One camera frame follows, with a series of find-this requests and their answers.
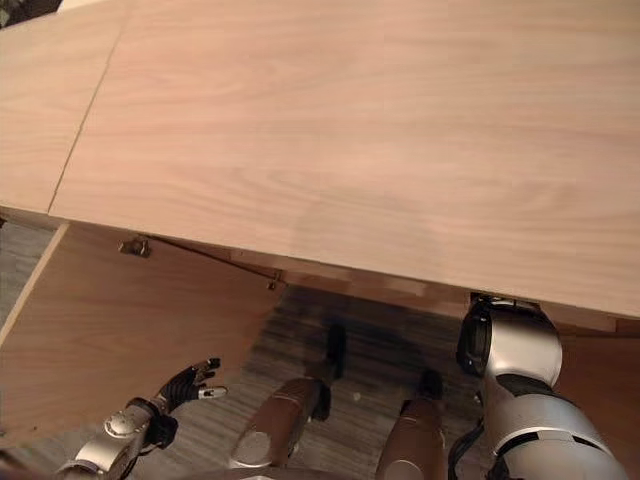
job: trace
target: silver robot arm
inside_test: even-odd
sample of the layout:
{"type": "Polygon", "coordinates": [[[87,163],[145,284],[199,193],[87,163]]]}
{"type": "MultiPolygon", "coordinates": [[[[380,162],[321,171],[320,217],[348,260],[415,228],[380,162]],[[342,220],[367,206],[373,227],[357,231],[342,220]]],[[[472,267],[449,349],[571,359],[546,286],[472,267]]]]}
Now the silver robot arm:
{"type": "Polygon", "coordinates": [[[98,435],[87,442],[76,458],[56,474],[64,480],[126,478],[139,456],[155,448],[168,447],[175,437],[178,422],[171,412],[185,402],[217,398],[227,393],[224,387],[205,386],[215,375],[220,360],[211,358],[189,367],[173,377],[151,400],[134,398],[103,424],[98,435]]]}
{"type": "MultiPolygon", "coordinates": [[[[488,479],[627,479],[593,424],[553,391],[562,346],[536,304],[475,297],[457,360],[465,372],[482,378],[484,420],[475,437],[484,427],[496,459],[488,479]]],[[[449,478],[456,478],[455,462],[449,478]]]]}

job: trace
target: wood grain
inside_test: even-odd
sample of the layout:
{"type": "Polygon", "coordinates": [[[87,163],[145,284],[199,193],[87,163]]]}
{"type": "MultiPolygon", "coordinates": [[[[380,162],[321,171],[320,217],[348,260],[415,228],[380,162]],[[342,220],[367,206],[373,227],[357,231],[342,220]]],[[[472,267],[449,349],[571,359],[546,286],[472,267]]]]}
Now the wood grain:
{"type": "Polygon", "coordinates": [[[51,212],[640,315],[639,19],[138,0],[51,212]]]}
{"type": "Polygon", "coordinates": [[[162,243],[118,253],[130,235],[72,224],[54,238],[0,337],[0,446],[101,421],[208,356],[222,378],[242,367],[280,290],[162,243]]]}
{"type": "Polygon", "coordinates": [[[630,479],[640,479],[640,338],[563,337],[557,391],[589,417],[630,479]]]}
{"type": "Polygon", "coordinates": [[[49,209],[128,10],[111,0],[0,33],[0,204],[49,209]]]}

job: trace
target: gray carpet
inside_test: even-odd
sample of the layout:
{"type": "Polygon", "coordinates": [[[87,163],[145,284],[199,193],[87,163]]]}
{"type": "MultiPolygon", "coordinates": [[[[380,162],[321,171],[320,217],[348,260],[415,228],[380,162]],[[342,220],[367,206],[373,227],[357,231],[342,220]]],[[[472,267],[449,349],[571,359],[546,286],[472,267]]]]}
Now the gray carpet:
{"type": "MultiPolygon", "coordinates": [[[[17,244],[26,241],[28,233],[20,232],[17,244]]],[[[32,231],[31,235],[37,236],[37,232],[32,231]]],[[[7,243],[15,245],[7,241],[11,235],[6,230],[3,236],[0,259],[8,255],[7,243]]],[[[11,255],[37,257],[33,251],[27,255],[20,248],[10,250],[11,255]]],[[[17,276],[24,277],[24,269],[11,272],[6,270],[7,265],[14,268],[7,260],[0,264],[5,270],[3,285],[15,288],[20,284],[17,276]]],[[[3,308],[10,297],[2,299],[3,308]]],[[[173,479],[223,467],[237,435],[261,402],[284,381],[301,375],[305,362],[321,358],[329,319],[339,319],[349,334],[345,376],[334,385],[331,417],[325,423],[307,426],[290,465],[371,479],[402,402],[410,396],[424,365],[439,370],[444,378],[447,446],[474,425],[480,414],[473,401],[477,383],[462,374],[454,360],[458,321],[290,288],[268,320],[244,371],[227,385],[230,394],[178,410],[180,429],[174,444],[141,459],[131,478],[173,479]]],[[[9,453],[30,468],[52,472],[75,455],[95,428],[88,426],[82,431],[39,440],[9,453]]],[[[490,462],[481,441],[461,462],[460,478],[483,478],[490,462]]]]}

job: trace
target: black cable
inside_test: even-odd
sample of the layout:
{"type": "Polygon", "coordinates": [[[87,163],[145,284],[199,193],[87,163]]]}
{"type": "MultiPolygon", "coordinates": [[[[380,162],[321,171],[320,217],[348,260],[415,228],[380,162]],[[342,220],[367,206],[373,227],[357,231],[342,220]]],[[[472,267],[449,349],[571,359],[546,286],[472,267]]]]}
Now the black cable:
{"type": "Polygon", "coordinates": [[[465,433],[463,436],[458,438],[454,444],[451,446],[451,450],[449,450],[448,457],[448,472],[447,478],[448,480],[458,480],[458,475],[456,474],[456,466],[460,459],[467,453],[467,450],[471,448],[471,446],[480,438],[480,435],[484,432],[484,419],[480,418],[478,423],[473,428],[473,430],[465,433]]]}

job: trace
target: cabinet door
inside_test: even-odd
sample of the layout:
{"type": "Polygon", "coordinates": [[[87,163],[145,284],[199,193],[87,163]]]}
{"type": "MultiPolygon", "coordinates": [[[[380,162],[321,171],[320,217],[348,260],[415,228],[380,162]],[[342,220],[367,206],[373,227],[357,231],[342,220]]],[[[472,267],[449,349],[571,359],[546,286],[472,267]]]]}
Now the cabinet door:
{"type": "Polygon", "coordinates": [[[232,265],[133,235],[64,224],[0,331],[0,446],[102,420],[210,356],[237,372],[281,287],[232,265]]]}

